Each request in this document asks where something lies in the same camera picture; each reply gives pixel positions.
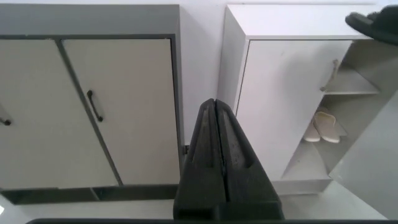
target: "door handle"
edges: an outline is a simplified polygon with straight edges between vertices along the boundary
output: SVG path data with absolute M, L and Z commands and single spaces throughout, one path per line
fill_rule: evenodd
M 5 126 L 10 126 L 11 125 L 11 121 L 9 119 L 0 118 L 0 123 L 2 123 Z
M 94 95 L 94 92 L 92 90 L 88 90 L 88 92 L 87 92 L 88 101 L 90 101 L 91 107 L 93 108 L 93 111 L 97 118 L 97 121 L 102 122 L 104 120 L 104 118 L 98 114 L 97 108 L 95 107 L 95 104 L 93 101 L 93 95 Z
M 331 76 L 328 80 L 328 82 L 326 83 L 326 85 L 324 85 L 323 87 L 319 88 L 320 91 L 326 91 L 326 87 L 327 85 L 335 79 L 336 75 L 337 75 L 337 71 L 338 71 L 338 67 L 339 67 L 339 61 L 337 59 L 333 60 L 333 72 L 331 73 Z

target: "cabinet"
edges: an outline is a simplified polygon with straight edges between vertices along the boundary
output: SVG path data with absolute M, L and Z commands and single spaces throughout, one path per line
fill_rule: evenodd
M 1 193 L 79 201 L 84 188 L 103 200 L 128 185 L 171 197 L 183 156 L 178 5 L 0 12 Z
M 364 46 L 369 40 L 346 25 L 344 18 L 353 11 L 378 10 L 377 6 L 227 7 L 218 98 L 236 113 L 278 194 L 321 192 L 332 179 L 330 172 L 366 128 L 350 128 L 347 114 L 355 104 L 337 109 L 343 108 L 342 99 L 380 93 L 376 83 L 350 63 L 347 52 L 360 55 L 355 45 Z M 341 144 L 302 140 L 319 106 L 336 116 Z M 364 113 L 356 111 L 356 116 Z M 372 116 L 364 116 L 361 122 L 368 124 Z
M 52 40 L 0 40 L 0 187 L 117 185 Z
M 177 184 L 170 40 L 65 40 L 63 44 L 86 97 L 93 92 L 91 111 L 94 106 L 103 117 L 96 122 L 122 182 Z
M 282 177 L 337 69 L 333 61 L 343 59 L 350 43 L 250 42 L 236 116 L 271 180 Z

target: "shoe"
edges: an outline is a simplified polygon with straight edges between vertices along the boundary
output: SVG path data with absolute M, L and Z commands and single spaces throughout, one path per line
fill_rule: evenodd
M 340 136 L 335 129 L 336 118 L 330 113 L 318 110 L 313 119 L 313 125 L 322 139 L 332 143 L 339 143 Z
M 318 134 L 318 131 L 313 126 L 312 121 L 307 127 L 307 130 L 304 133 L 303 139 L 307 142 L 318 142 L 321 140 L 321 136 Z

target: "white wall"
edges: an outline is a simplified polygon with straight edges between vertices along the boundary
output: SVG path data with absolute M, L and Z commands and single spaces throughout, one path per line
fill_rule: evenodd
M 395 0 L 0 0 L 0 3 L 181 5 L 183 122 L 188 144 L 200 104 L 216 98 L 227 3 L 364 4 L 378 1 Z

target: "shelf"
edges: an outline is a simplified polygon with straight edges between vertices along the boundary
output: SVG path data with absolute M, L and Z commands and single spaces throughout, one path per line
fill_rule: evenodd
M 301 142 L 291 158 L 282 180 L 330 180 L 318 150 L 310 142 Z
M 326 95 L 378 94 L 379 90 L 351 67 L 342 64 L 334 80 L 326 86 Z

